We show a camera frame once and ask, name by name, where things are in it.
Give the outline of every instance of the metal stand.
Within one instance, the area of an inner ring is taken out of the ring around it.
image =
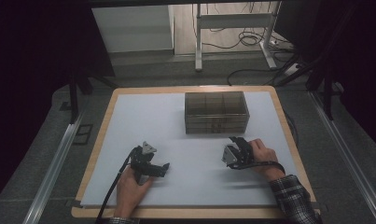
[[[202,15],[201,4],[197,4],[197,41],[196,41],[196,71],[202,70],[202,29],[221,29],[221,28],[247,28],[247,27],[265,27],[266,32],[264,40],[260,47],[266,58],[270,69],[277,68],[273,57],[269,51],[270,38],[272,30],[277,19],[278,10],[281,2],[276,2],[272,13],[259,14],[232,14],[232,15]]]
[[[69,97],[71,101],[71,121],[70,124],[74,124],[77,121],[77,116],[79,114],[79,109],[77,105],[77,85],[84,95],[90,95],[92,93],[92,85],[89,81],[89,77],[94,77],[95,79],[103,82],[108,87],[113,90],[119,88],[119,86],[112,81],[109,81],[105,77],[97,76],[91,70],[86,68],[80,68],[76,72],[72,72],[69,77]]]

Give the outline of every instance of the metal bar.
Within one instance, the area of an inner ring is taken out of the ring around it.
[[[347,168],[350,170],[350,173],[356,182],[358,188],[360,189],[364,199],[366,200],[372,214],[376,218],[376,191],[373,186],[370,184],[359,164],[356,162],[353,153],[348,147],[347,143],[342,138],[339,129],[336,124],[330,120],[324,110],[322,109],[322,102],[316,92],[309,91],[313,103],[316,107],[316,110],[324,122],[327,131],[332,137],[334,143],[336,144],[337,149],[339,150],[342,159],[344,160]]]
[[[196,71],[202,70],[202,13],[201,5],[197,4],[196,16]]]
[[[280,10],[281,2],[276,2],[275,7],[272,10],[272,15],[270,17],[270,23],[267,26],[266,32],[264,34],[264,40],[259,43],[264,57],[266,58],[267,64],[269,65],[270,69],[276,69],[277,64],[275,63],[272,55],[269,51],[269,43],[270,38],[272,37],[272,30],[274,29],[275,22],[277,20],[278,11]]]
[[[46,203],[48,202],[51,191],[53,190],[54,184],[57,180],[57,177],[63,167],[65,157],[68,154],[69,148],[74,140],[74,136],[77,132],[77,128],[82,120],[86,106],[88,104],[89,98],[84,97],[84,103],[79,113],[75,123],[69,124],[68,128],[65,131],[63,139],[59,144],[59,147],[56,151],[56,154],[53,157],[53,160],[46,172],[45,178],[42,181],[41,186],[38,189],[38,192],[35,195],[33,203],[31,204],[30,209],[23,221],[24,224],[35,224],[38,223],[39,219],[42,216],[43,210]]]
[[[231,15],[202,15],[202,29],[221,28],[255,28],[268,27],[272,20],[271,13],[260,14],[231,14]]]

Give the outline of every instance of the plaid sleeve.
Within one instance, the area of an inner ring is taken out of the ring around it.
[[[295,175],[270,182],[278,207],[292,223],[322,223],[313,210],[310,194]]]
[[[123,217],[111,217],[108,224],[133,224],[134,219]]]

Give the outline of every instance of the dark background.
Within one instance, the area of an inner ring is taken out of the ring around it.
[[[343,4],[321,1],[314,17],[302,7],[299,24],[289,23],[295,37],[308,38],[296,43],[306,58],[326,43]],[[312,18],[312,29],[299,29],[304,18]],[[376,142],[376,1],[360,4],[329,64],[345,88],[342,102]],[[87,3],[0,0],[0,191],[32,144],[52,93],[81,67],[114,75]]]
[[[82,67],[114,75],[88,4],[0,0],[0,191]]]

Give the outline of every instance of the metal rail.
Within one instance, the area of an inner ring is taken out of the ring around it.
[[[86,111],[88,102],[89,98],[85,97],[82,109],[80,110],[76,122],[68,125],[56,154],[54,155],[48,171],[46,172],[45,178],[43,179],[42,184],[35,195],[33,203],[31,204],[31,207],[23,221],[24,224],[38,223],[39,219],[41,218],[57,177],[63,167],[66,155],[68,154],[69,148],[74,140],[75,134],[77,133],[77,128],[79,127],[80,121],[82,120],[84,112]]]
[[[349,169],[354,181],[356,182],[358,188],[360,189],[363,197],[365,198],[368,206],[373,213],[374,217],[376,218],[376,191],[373,186],[370,184],[368,179],[366,178],[365,174],[363,173],[362,169],[360,168],[359,164],[356,162],[353,153],[351,152],[350,148],[348,147],[347,143],[342,138],[339,129],[337,128],[336,124],[328,119],[327,115],[325,114],[324,110],[322,109],[322,102],[316,92],[309,92],[313,103],[316,107],[316,110],[324,122],[327,131],[329,132],[330,136],[332,137],[334,143],[336,144],[337,149],[339,150],[342,159],[344,160],[347,168]]]

